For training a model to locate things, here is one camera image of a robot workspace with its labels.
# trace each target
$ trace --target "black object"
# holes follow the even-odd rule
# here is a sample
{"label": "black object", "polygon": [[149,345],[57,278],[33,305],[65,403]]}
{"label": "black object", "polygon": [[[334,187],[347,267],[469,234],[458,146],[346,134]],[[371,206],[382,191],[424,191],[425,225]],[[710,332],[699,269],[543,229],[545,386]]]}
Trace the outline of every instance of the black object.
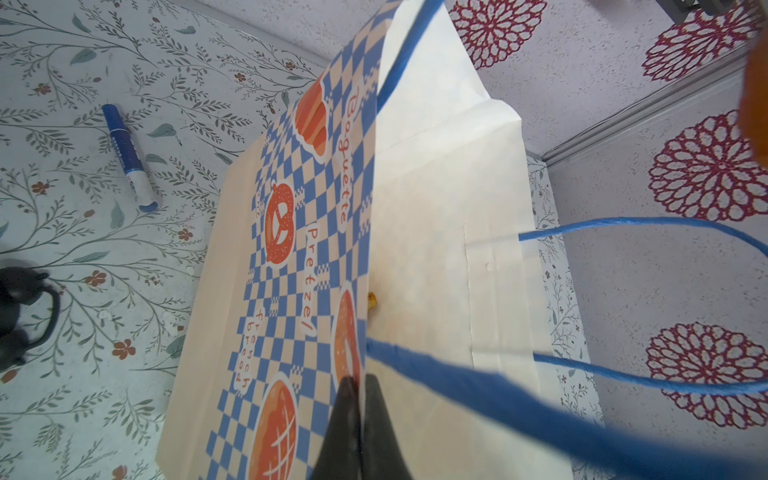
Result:
{"label": "black object", "polygon": [[[35,272],[23,266],[9,266],[0,270],[0,371],[13,365],[24,365],[24,354],[46,342],[56,327],[61,307],[58,292],[43,280],[47,273]],[[30,342],[24,330],[16,329],[21,305],[32,305],[43,292],[51,294],[51,318],[42,336]]]}
{"label": "black object", "polygon": [[708,15],[717,16],[728,12],[735,0],[656,0],[661,8],[678,25],[685,23],[688,14],[702,9]]}
{"label": "black object", "polygon": [[355,380],[348,376],[328,422],[311,480],[412,480],[389,421],[379,380],[366,375],[366,422],[360,441],[360,411]]}

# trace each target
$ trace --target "orange object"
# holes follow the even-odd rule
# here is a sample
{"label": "orange object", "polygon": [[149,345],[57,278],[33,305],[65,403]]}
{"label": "orange object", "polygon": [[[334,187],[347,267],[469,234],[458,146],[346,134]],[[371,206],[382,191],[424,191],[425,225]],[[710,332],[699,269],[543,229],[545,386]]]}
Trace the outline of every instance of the orange object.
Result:
{"label": "orange object", "polygon": [[8,383],[14,378],[16,378],[16,375],[18,375],[18,370],[9,370],[7,371],[2,378],[0,379],[0,382]]}
{"label": "orange object", "polygon": [[355,307],[352,292],[344,290],[339,301],[339,314],[336,316],[336,335],[333,338],[333,358],[336,366],[336,380],[352,376],[355,384],[360,384],[360,353],[357,349],[357,328],[355,325]]}
{"label": "orange object", "polygon": [[755,161],[768,167],[768,33],[765,28],[744,70],[739,126],[750,139]]}
{"label": "orange object", "polygon": [[299,431],[296,400],[290,388],[285,379],[278,377],[264,396],[250,456],[249,480],[288,479]]}
{"label": "orange object", "polygon": [[373,292],[368,292],[368,310],[376,305],[379,305],[379,302],[376,301],[376,295],[374,295]]}
{"label": "orange object", "polygon": [[328,108],[323,100],[322,78],[306,91],[296,106],[294,124],[308,150],[322,157],[328,141]]}
{"label": "orange object", "polygon": [[284,262],[293,251],[295,236],[293,190],[288,184],[275,184],[264,214],[266,261],[275,265]]}

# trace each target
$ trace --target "leaf pattern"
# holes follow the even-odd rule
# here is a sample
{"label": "leaf pattern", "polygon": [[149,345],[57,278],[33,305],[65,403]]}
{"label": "leaf pattern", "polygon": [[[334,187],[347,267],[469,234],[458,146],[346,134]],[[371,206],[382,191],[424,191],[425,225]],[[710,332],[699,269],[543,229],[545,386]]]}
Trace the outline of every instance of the leaf pattern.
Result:
{"label": "leaf pattern", "polygon": [[[558,227],[558,212],[554,206],[552,186],[544,162],[528,158],[528,182],[536,229]],[[565,256],[563,236],[537,240],[544,291],[547,300],[547,323],[550,328],[552,351],[556,356],[589,362],[587,340],[576,304],[571,270]],[[602,424],[603,411],[598,399],[594,376],[581,370],[556,368],[560,380],[560,403],[570,413]],[[574,480],[608,480],[611,472],[571,459]]]}
{"label": "leaf pattern", "polygon": [[[0,372],[0,478],[158,480],[224,170],[322,67],[167,0],[2,0],[0,25],[0,262],[61,293],[52,338]],[[114,152],[112,102],[152,214]],[[49,306],[25,307],[31,338]]]}

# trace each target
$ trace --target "white surface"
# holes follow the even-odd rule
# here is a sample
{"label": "white surface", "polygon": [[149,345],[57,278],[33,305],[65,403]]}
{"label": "white surface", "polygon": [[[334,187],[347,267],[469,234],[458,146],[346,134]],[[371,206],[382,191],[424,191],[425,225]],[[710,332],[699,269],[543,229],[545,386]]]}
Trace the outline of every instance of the white surface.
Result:
{"label": "white surface", "polygon": [[317,53],[312,53],[309,50],[306,50],[304,48],[296,46],[295,44],[291,44],[285,41],[281,37],[271,35],[265,30],[254,27],[256,23],[249,22],[248,19],[243,17],[242,15],[226,13],[222,9],[211,8],[211,6],[206,5],[205,3],[200,3],[197,0],[172,0],[172,1],[173,3],[181,5],[182,7],[188,10],[191,10],[192,12],[200,13],[207,17],[213,18],[214,20],[218,20],[219,22],[222,22],[225,25],[229,25],[230,27],[236,28],[238,30],[242,30],[249,35],[253,35],[254,37],[265,41],[266,43],[272,45],[275,48],[281,48],[284,50],[291,51],[296,55],[299,55],[300,57],[311,61],[312,63],[321,65],[323,67],[328,64],[328,57],[318,55]]}
{"label": "white surface", "polygon": [[549,2],[531,39],[480,78],[523,118],[526,148],[542,154],[664,86],[642,64],[671,24],[655,0]]}
{"label": "white surface", "polygon": [[[684,128],[736,108],[739,96],[739,85],[718,91],[550,169],[561,222],[673,215],[648,188],[654,156]],[[728,224],[768,240],[765,216]],[[565,243],[595,364],[647,376],[650,339],[677,323],[722,326],[768,346],[768,261],[745,243],[688,227],[583,230]],[[598,379],[598,391],[608,424],[723,452],[768,454],[767,427],[719,427],[655,389]]]}
{"label": "white surface", "polygon": [[[421,2],[406,0],[395,12],[384,39],[379,89],[420,6]],[[416,45],[398,87],[376,119],[376,150],[384,151],[489,98],[448,12],[440,8]]]}
{"label": "white surface", "polygon": [[202,3],[326,60],[333,58],[382,4],[379,0],[204,0]]}
{"label": "white surface", "polygon": [[[552,371],[539,377],[530,357],[530,323],[545,313],[543,303],[529,306],[528,290],[542,290],[541,274],[527,284],[516,233],[520,224],[533,227],[530,200],[521,201],[528,189],[509,188],[515,178],[526,181],[525,153],[520,140],[510,141],[519,139],[519,120],[511,108],[506,113],[504,127],[377,185],[370,288],[379,306],[371,313],[369,335],[444,361],[501,371],[541,394],[542,383],[557,381]],[[407,150],[378,154],[377,173],[411,158],[403,154]],[[538,263],[538,256],[532,258]],[[547,340],[540,347],[550,352]],[[475,346],[484,353],[473,356]],[[500,356],[502,350],[518,356]],[[571,478],[567,457],[452,406],[375,362],[368,370],[382,383],[416,478]],[[555,393],[550,402],[558,401],[556,388],[546,391]]]}

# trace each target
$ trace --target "floral wallpaper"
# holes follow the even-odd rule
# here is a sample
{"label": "floral wallpaper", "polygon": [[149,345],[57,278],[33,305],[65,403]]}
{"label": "floral wallpaper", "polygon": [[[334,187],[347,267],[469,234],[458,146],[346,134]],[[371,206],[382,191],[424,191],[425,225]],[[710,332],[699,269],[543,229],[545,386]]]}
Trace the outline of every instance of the floral wallpaper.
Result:
{"label": "floral wallpaper", "polygon": [[648,171],[667,212],[710,221],[768,214],[768,172],[753,158],[732,110],[704,118],[667,141]]}
{"label": "floral wallpaper", "polygon": [[[544,162],[528,158],[528,182],[531,185],[533,214],[536,229],[559,227],[558,211],[554,205],[552,185]],[[547,301],[546,322],[551,329],[552,349],[556,356],[589,362],[587,340],[581,314],[576,303],[571,269],[565,255],[563,236],[557,235],[537,240],[541,270],[544,272],[544,291]],[[583,419],[603,424],[594,375],[582,370],[557,367],[560,380],[560,403],[570,413]],[[606,480],[610,472],[584,463],[578,458],[571,460],[574,480]]]}
{"label": "floral wallpaper", "polygon": [[[655,379],[673,382],[737,383],[768,378],[766,350],[746,335],[721,326],[678,323],[662,329],[645,350]],[[739,396],[662,392],[677,408],[719,427],[746,430],[768,422],[765,392]]]}
{"label": "floral wallpaper", "polygon": [[[0,3],[0,266],[53,337],[0,373],[0,478],[150,480],[226,166],[322,67],[165,0]],[[101,114],[124,116],[141,213]],[[39,336],[43,297],[20,324]]]}
{"label": "floral wallpaper", "polygon": [[544,0],[458,0],[450,15],[475,68],[483,68],[519,50],[545,8]]}
{"label": "floral wallpaper", "polygon": [[645,53],[643,75],[673,81],[745,45],[757,36],[762,15],[757,2],[736,0],[725,14],[710,17],[704,10],[672,25]]}

